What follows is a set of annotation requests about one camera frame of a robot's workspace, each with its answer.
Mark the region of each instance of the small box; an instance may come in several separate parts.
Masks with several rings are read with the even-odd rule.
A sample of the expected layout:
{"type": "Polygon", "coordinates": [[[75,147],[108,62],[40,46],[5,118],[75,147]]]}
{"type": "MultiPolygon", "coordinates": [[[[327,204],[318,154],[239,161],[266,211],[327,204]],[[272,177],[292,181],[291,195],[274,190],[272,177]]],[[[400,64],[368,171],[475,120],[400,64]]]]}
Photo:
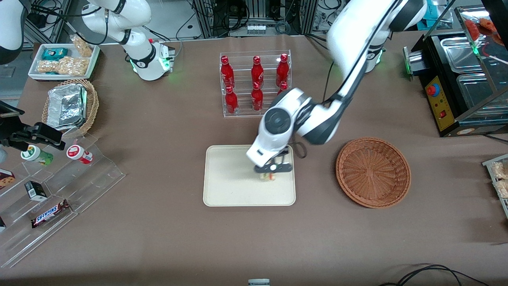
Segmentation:
{"type": "Polygon", "coordinates": [[[44,188],[42,187],[42,185],[37,182],[34,181],[26,182],[25,189],[32,201],[42,202],[48,198],[48,196],[44,192],[44,188]]]}
{"type": "Polygon", "coordinates": [[[15,180],[16,178],[12,172],[0,169],[0,190],[13,183],[15,180]]]}
{"type": "Polygon", "coordinates": [[[2,218],[0,217],[0,233],[4,231],[4,229],[6,229],[6,226],[2,218]]]}

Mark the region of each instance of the acrylic bottle rack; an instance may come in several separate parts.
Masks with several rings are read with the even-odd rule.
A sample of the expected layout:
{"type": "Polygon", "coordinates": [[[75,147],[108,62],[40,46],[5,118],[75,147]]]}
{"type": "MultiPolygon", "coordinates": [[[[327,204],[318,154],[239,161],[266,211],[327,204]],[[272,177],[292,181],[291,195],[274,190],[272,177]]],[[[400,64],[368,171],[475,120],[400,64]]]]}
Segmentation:
{"type": "Polygon", "coordinates": [[[219,62],[219,81],[220,81],[220,89],[221,96],[223,101],[223,114],[224,117],[259,117],[265,114],[265,112],[270,107],[273,99],[277,96],[277,92],[279,91],[279,87],[275,84],[276,76],[277,76],[277,66],[280,62],[280,55],[286,53],[288,54],[288,64],[290,67],[289,75],[287,79],[288,90],[291,89],[291,50],[273,50],[273,51],[247,51],[247,52],[222,52],[220,53],[220,57],[223,55],[227,55],[229,58],[229,63],[233,68],[233,73],[235,75],[235,88],[234,92],[238,97],[238,113],[236,115],[232,115],[228,113],[226,108],[226,86],[222,80],[220,75],[220,57],[218,59],[219,62]],[[261,66],[264,69],[264,83],[261,90],[263,91],[263,109],[261,111],[254,111],[252,109],[252,100],[250,93],[252,92],[252,77],[250,75],[250,70],[252,68],[253,62],[252,58],[258,55],[261,57],[261,66]]]}

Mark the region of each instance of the wicker basket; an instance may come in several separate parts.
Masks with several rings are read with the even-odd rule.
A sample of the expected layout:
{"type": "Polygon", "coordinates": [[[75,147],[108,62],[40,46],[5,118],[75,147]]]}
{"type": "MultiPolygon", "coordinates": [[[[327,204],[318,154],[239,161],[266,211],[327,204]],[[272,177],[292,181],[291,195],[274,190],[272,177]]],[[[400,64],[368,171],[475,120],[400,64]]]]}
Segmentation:
{"type": "MultiPolygon", "coordinates": [[[[99,98],[97,96],[97,92],[93,88],[93,85],[86,79],[70,79],[60,83],[58,86],[71,83],[80,83],[86,89],[86,122],[79,128],[81,134],[85,134],[92,127],[92,124],[95,121],[97,110],[99,109],[99,98]]],[[[44,123],[48,121],[48,106],[49,97],[46,99],[46,104],[44,105],[44,110],[42,111],[42,122],[44,123]]]]}
{"type": "Polygon", "coordinates": [[[348,142],[337,157],[335,172],[342,190],[369,208],[395,205],[411,185],[411,171],[402,153],[374,137],[348,142]]]}

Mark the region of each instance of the red emergency stop button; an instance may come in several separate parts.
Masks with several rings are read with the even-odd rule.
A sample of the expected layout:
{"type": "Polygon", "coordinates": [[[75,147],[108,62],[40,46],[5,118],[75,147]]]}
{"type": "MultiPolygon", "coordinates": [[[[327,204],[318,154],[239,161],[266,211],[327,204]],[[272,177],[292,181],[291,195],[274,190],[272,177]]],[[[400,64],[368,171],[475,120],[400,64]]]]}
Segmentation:
{"type": "Polygon", "coordinates": [[[437,85],[437,83],[429,86],[427,88],[427,95],[429,96],[432,96],[432,97],[436,97],[439,95],[439,85],[437,85]]]}

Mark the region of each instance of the snickers bar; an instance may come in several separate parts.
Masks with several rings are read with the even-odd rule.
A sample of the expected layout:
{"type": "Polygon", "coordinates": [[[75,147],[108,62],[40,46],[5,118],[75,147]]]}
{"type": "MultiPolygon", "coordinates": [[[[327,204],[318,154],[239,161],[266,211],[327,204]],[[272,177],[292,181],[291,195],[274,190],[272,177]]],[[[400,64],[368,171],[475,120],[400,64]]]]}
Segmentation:
{"type": "Polygon", "coordinates": [[[64,199],[63,202],[58,203],[58,205],[56,205],[56,206],[52,207],[51,209],[47,210],[45,213],[43,213],[42,215],[38,216],[36,219],[32,219],[31,220],[32,228],[36,228],[36,227],[40,226],[41,224],[43,224],[44,222],[50,220],[55,215],[57,215],[58,213],[60,213],[61,211],[63,211],[64,209],[66,209],[68,207],[70,207],[70,206],[67,203],[67,200],[64,199]]]}

